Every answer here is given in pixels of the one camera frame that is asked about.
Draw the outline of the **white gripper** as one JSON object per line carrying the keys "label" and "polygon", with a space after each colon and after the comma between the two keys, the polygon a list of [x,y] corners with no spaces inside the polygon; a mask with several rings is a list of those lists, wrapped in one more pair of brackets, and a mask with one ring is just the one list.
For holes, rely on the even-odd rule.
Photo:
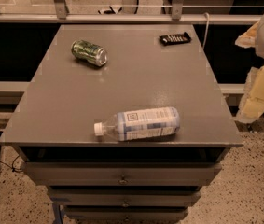
{"label": "white gripper", "polygon": [[[256,55],[264,59],[264,15],[235,40],[235,45],[245,49],[256,46]],[[264,65],[250,69],[243,90],[235,119],[240,123],[253,123],[264,113]]]}

